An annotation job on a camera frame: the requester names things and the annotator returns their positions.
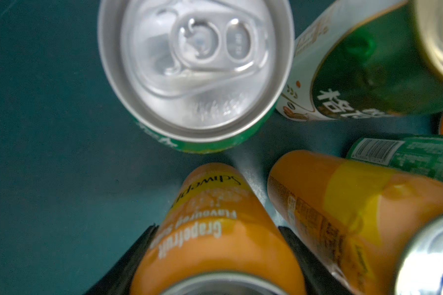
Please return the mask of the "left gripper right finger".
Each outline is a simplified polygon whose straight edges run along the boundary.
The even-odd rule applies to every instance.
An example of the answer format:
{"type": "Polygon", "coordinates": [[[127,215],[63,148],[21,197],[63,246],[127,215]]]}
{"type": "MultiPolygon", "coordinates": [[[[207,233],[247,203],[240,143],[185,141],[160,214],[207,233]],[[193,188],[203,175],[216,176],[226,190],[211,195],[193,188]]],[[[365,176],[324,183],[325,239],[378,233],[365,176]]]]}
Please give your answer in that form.
{"type": "Polygon", "coordinates": [[[279,226],[278,229],[300,265],[308,295],[351,295],[289,227],[279,226]]]}

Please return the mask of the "green beer can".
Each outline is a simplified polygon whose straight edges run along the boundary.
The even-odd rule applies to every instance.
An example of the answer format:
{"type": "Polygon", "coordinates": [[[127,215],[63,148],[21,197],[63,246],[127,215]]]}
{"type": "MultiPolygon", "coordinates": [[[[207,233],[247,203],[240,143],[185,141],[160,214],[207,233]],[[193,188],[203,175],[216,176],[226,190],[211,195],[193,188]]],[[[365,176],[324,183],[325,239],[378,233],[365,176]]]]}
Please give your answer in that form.
{"type": "Polygon", "coordinates": [[[276,108],[294,121],[443,111],[443,1],[336,1],[295,41],[276,108]]]}

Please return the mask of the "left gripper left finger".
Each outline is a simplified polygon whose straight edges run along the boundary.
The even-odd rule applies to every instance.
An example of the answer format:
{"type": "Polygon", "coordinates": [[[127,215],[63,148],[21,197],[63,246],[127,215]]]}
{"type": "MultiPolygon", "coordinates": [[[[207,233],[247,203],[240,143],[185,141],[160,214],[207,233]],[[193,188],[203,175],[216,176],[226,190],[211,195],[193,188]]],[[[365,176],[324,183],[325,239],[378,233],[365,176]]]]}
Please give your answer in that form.
{"type": "Polygon", "coordinates": [[[119,261],[85,295],[128,295],[134,274],[155,238],[159,226],[153,224],[125,252],[119,261]]]}

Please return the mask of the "green Sprite can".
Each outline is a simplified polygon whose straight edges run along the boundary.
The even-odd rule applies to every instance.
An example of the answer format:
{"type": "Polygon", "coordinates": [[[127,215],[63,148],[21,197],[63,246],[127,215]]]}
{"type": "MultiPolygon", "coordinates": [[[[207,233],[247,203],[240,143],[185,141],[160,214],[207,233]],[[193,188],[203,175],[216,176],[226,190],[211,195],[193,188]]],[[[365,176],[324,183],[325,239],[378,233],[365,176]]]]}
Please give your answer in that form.
{"type": "Polygon", "coordinates": [[[443,182],[443,135],[363,137],[349,149],[347,159],[395,168],[443,182]]]}

